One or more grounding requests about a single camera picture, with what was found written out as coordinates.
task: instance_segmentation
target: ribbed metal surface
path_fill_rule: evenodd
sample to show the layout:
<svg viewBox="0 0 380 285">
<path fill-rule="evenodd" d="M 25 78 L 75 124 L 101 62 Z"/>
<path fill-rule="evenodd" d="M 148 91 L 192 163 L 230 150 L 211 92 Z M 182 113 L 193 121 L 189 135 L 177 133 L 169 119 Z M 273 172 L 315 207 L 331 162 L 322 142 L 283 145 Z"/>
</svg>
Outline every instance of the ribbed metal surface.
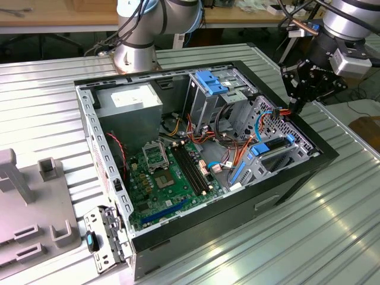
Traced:
<svg viewBox="0 0 380 285">
<path fill-rule="evenodd" d="M 164 50 L 158 57 L 164 68 L 243 60 L 286 95 L 278 69 L 247 45 Z M 12 147 L 18 166 L 46 156 L 62 160 L 82 236 L 83 214 L 105 197 L 84 141 L 72 81 L 114 73 L 109 58 L 96 57 L 0 66 L 0 148 Z M 306 107 L 302 117 L 339 158 L 290 201 L 139 284 L 379 284 L 379 161 L 318 105 Z M 4 283 L 126 284 L 129 271 L 120 269 L 97 278 L 83 242 Z"/>
<path fill-rule="evenodd" d="M 371 34 L 369 37 L 366 38 L 366 43 L 372 46 L 377 51 L 380 51 L 380 37 L 379 36 L 375 34 Z"/>
</svg>

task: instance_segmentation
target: desk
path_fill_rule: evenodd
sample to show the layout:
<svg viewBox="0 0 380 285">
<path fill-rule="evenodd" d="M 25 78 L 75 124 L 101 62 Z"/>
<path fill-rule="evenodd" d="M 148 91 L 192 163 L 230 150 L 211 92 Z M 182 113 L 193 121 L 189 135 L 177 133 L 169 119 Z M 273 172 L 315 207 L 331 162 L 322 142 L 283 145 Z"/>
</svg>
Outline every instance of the desk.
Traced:
<svg viewBox="0 0 380 285">
<path fill-rule="evenodd" d="M 157 57 L 163 68 L 241 60 L 286 99 L 278 66 L 255 47 L 159 50 Z M 0 65 L 0 149 L 13 147 L 22 166 L 36 157 L 62 161 L 83 239 L 79 248 L 2 285 L 132 283 L 125 267 L 99 277 L 84 240 L 83 215 L 107 198 L 84 138 L 72 82 L 115 74 L 108 56 Z M 282 205 L 139 284 L 379 283 L 379 154 L 319 103 L 308 104 L 301 117 L 339 152 L 333 164 Z"/>
<path fill-rule="evenodd" d="M 0 0 L 1 8 L 34 10 L 25 18 L 0 12 L 0 34 L 70 33 L 114 31 L 118 29 L 115 12 L 76 12 L 71 0 Z M 282 19 L 266 11 L 246 13 L 237 7 L 206 8 L 206 28 L 274 27 Z"/>
</svg>

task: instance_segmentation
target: robotic arm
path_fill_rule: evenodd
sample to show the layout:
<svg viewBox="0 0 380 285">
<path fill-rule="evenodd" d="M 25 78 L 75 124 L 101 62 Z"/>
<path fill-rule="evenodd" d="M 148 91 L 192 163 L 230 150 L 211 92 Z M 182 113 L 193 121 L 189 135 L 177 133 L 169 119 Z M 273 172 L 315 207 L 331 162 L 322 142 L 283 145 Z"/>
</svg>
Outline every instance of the robotic arm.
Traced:
<svg viewBox="0 0 380 285">
<path fill-rule="evenodd" d="M 119 43 L 114 53 L 119 72 L 158 68 L 154 37 L 194 31 L 200 24 L 201 7 L 200 0 L 119 0 Z"/>
<path fill-rule="evenodd" d="M 315 1 L 328 9 L 323 25 L 318 31 L 312 31 L 315 37 L 305 58 L 295 66 L 281 68 L 287 94 L 291 97 L 289 109 L 293 113 L 299 113 L 307 102 L 346 89 L 343 77 L 360 79 L 371 67 L 380 67 L 379 59 L 365 46 L 365 37 L 371 32 L 380 32 L 377 28 L 380 2 L 333 0 L 331 7 L 323 0 Z M 310 27 L 293 22 L 309 32 Z"/>
</svg>

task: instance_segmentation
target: wooden desk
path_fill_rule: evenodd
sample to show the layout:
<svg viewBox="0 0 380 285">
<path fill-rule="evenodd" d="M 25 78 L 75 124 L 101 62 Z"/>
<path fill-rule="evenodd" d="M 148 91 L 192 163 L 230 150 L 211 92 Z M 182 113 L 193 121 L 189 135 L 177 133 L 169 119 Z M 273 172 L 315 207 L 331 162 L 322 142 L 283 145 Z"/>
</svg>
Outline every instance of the wooden desk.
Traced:
<svg viewBox="0 0 380 285">
<path fill-rule="evenodd" d="M 112 31 L 115 12 L 76 12 L 71 0 L 0 0 L 0 8 L 33 8 L 24 18 L 0 12 L 0 34 Z M 282 19 L 266 11 L 246 13 L 237 7 L 206 8 L 206 28 L 274 27 Z"/>
</svg>

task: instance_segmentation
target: yellow wire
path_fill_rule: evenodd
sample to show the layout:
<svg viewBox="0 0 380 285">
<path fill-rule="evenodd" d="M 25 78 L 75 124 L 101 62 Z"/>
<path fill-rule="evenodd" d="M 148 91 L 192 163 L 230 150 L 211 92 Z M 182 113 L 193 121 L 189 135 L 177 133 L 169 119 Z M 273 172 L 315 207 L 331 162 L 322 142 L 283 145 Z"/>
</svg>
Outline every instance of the yellow wire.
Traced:
<svg viewBox="0 0 380 285">
<path fill-rule="evenodd" d="M 178 132 L 178 127 L 179 127 L 179 119 L 177 119 L 176 128 L 168 136 L 170 137 L 174 136 Z"/>
</svg>

